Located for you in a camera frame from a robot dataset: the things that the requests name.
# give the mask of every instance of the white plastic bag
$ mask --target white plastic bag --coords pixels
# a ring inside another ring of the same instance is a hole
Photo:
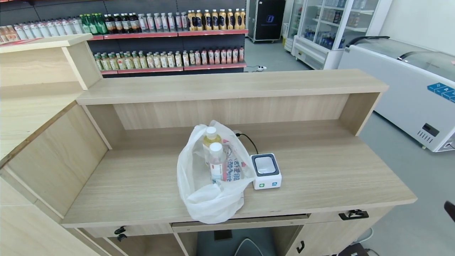
[[[228,180],[212,184],[210,169],[204,160],[202,139],[207,126],[194,127],[187,145],[178,156],[177,184],[188,213],[207,224],[227,221],[243,206],[243,191],[254,180],[251,158],[234,132],[213,120],[223,145],[229,147]]]

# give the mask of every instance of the white bottle cap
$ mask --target white bottle cap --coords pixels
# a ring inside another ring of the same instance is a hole
[[[207,127],[207,129],[205,130],[205,135],[209,139],[214,139],[217,137],[217,129],[213,126]]]
[[[210,144],[210,152],[214,155],[219,155],[223,152],[223,145],[219,142],[214,142]]]

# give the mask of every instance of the black cable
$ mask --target black cable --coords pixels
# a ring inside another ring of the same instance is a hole
[[[251,144],[253,144],[254,149],[256,150],[256,154],[259,154],[258,148],[257,148],[256,145],[254,144],[254,142],[250,139],[250,137],[248,137],[248,135],[243,134],[243,133],[236,133],[236,134],[235,134],[235,136],[237,136],[237,137],[240,137],[240,135],[243,135],[243,136],[247,137],[247,138],[251,141]]]
[[[372,252],[374,252],[377,256],[381,256],[381,255],[379,255],[379,253],[377,253],[377,252],[376,252],[375,250],[373,250],[373,249],[365,249],[365,251],[367,251],[367,252],[372,251]]]

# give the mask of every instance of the drawer handle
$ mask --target drawer handle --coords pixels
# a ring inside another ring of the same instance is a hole
[[[369,218],[368,212],[362,210],[350,210],[348,215],[345,213],[340,213],[338,216],[340,216],[342,220],[358,220]]]
[[[128,236],[126,236],[125,234],[120,234],[120,235],[117,236],[117,240],[118,240],[119,242],[121,242],[121,241],[122,241],[123,239],[125,239],[125,238],[128,238]]]
[[[121,226],[119,229],[114,231],[115,235],[120,235],[121,233],[125,232],[125,226]]]
[[[300,243],[302,244],[302,248],[298,248],[298,247],[297,247],[297,252],[298,252],[298,253],[301,253],[301,252],[303,251],[303,249],[305,248],[305,243],[303,242],[303,240],[300,241]]]

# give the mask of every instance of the cabinet door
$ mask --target cabinet door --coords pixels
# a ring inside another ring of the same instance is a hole
[[[286,256],[338,254],[361,236],[379,218],[306,224]]]

